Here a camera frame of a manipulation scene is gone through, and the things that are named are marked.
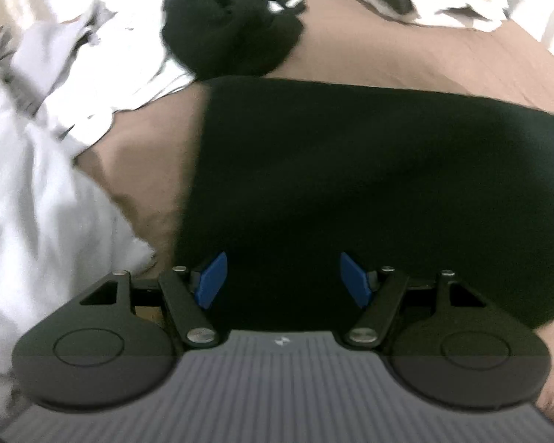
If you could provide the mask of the black sweater garment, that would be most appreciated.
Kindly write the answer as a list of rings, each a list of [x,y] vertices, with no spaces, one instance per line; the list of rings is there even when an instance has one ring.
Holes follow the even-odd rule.
[[[253,77],[204,86],[175,260],[219,252],[240,320],[322,319],[337,256],[450,269],[531,327],[554,318],[554,114],[488,98]]]

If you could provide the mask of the crumpled white grey clothes pile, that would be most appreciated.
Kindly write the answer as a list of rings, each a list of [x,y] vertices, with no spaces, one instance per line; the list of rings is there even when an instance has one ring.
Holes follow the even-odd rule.
[[[14,344],[90,283],[155,260],[121,210],[73,161],[116,113],[194,77],[161,38],[164,0],[88,0],[69,23],[0,31],[0,424],[21,393]]]

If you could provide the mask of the crumpled black garment with white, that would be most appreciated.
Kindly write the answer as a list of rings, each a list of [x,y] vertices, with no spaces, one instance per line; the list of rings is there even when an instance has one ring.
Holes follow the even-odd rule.
[[[263,76],[297,45],[306,0],[164,0],[161,36],[199,80]]]

